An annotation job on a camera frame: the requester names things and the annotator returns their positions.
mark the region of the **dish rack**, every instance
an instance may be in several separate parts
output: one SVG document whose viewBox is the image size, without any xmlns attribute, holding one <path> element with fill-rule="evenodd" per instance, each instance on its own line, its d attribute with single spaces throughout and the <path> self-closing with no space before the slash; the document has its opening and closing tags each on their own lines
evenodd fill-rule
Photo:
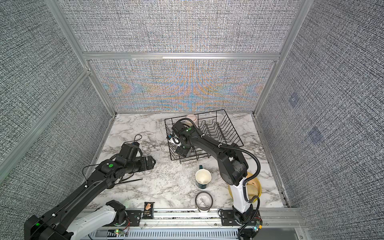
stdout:
<svg viewBox="0 0 384 240">
<path fill-rule="evenodd" d="M 235 127 L 229 119 L 227 112 L 224 109 L 206 113 L 197 113 L 195 116 L 197 117 L 197 126 L 201 131 L 204 132 L 204 134 L 228 145 L 236 143 L 239 147 L 244 146 L 243 141 L 240 139 L 240 136 L 238 135 Z M 173 135 L 173 124 L 185 117 L 186 116 L 164 119 L 167 135 Z M 194 159 L 199 160 L 203 157 L 210 157 L 208 153 L 194 146 L 192 146 L 186 157 L 178 155 L 175 152 L 177 146 L 171 144 L 170 142 L 168 142 L 168 147 L 170 159 L 172 161 L 179 160 L 180 162 L 185 162 Z"/>
</svg>

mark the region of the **textured wall panel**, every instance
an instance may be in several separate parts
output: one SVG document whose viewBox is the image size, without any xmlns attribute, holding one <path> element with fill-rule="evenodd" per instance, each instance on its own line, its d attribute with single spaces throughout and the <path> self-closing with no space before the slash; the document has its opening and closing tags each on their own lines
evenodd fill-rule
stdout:
<svg viewBox="0 0 384 240">
<path fill-rule="evenodd" d="M 92 60 L 116 111 L 252 111 L 273 61 Z"/>
<path fill-rule="evenodd" d="M 384 236 L 383 13 L 315 1 L 258 116 L 314 240 Z"/>
<path fill-rule="evenodd" d="M 83 68 L 43 0 L 0 9 L 2 161 Z"/>
<path fill-rule="evenodd" d="M 20 228 L 28 217 L 45 213 L 82 183 L 81 170 L 92 161 L 109 119 L 85 79 L 0 185 L 1 239 L 23 239 Z"/>
<path fill-rule="evenodd" d="M 59 0 L 85 51 L 280 52 L 300 0 Z"/>
</svg>

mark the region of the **yellow bowl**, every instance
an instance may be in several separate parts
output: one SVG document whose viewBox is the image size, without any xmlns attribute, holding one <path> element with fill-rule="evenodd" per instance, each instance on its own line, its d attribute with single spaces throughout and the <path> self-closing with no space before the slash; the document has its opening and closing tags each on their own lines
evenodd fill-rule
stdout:
<svg viewBox="0 0 384 240">
<path fill-rule="evenodd" d="M 252 175 L 253 174 L 247 172 L 247 178 L 252 176 Z M 231 195 L 231 197 L 233 198 L 232 191 L 231 191 L 231 188 L 229 187 L 229 185 L 228 185 L 228 191 L 229 191 L 229 194 Z M 262 195 L 262 185 L 260 184 L 257 177 L 255 177 L 254 179 L 247 182 L 247 191 L 248 191 L 248 198 L 249 199 L 252 199 L 252 197 L 255 196 L 256 194 L 259 197 Z"/>
</svg>

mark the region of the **mug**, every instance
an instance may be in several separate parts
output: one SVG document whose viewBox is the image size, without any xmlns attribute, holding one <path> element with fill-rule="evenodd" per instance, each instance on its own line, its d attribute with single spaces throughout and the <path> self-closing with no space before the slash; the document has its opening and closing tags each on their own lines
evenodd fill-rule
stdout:
<svg viewBox="0 0 384 240">
<path fill-rule="evenodd" d="M 195 174 L 195 178 L 196 178 L 196 185 L 200 189 L 205 189 L 207 188 L 207 184 L 211 181 L 212 176 L 208 170 L 203 169 L 203 165 L 200 165 L 199 170 Z"/>
</svg>

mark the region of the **white marble surface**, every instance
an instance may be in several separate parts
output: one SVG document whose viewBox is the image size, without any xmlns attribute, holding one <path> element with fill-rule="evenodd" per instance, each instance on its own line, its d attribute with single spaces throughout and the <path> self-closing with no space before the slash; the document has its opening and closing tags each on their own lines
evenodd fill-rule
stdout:
<svg viewBox="0 0 384 240">
<path fill-rule="evenodd" d="M 194 199 L 201 191 L 195 184 L 195 173 L 199 165 L 211 172 L 212 181 L 206 188 L 213 199 L 213 207 L 232 207 L 233 200 L 228 185 L 219 175 L 217 161 L 210 158 L 180 163 L 171 161 L 166 140 L 164 119 L 183 114 L 119 114 L 100 154 L 98 163 L 120 151 L 121 144 L 133 140 L 136 134 L 145 156 L 151 155 L 156 161 L 153 170 L 135 173 L 131 179 L 141 181 L 116 185 L 104 190 L 87 207 L 97 208 L 114 199 L 127 208 L 143 208 L 144 202 L 155 202 L 155 208 L 195 208 Z M 250 114 L 229 114 L 239 133 L 244 149 L 253 152 L 261 164 L 258 180 L 262 185 L 260 207 L 283 207 L 269 164 Z M 248 155 L 248 171 L 256 171 L 256 163 Z"/>
</svg>

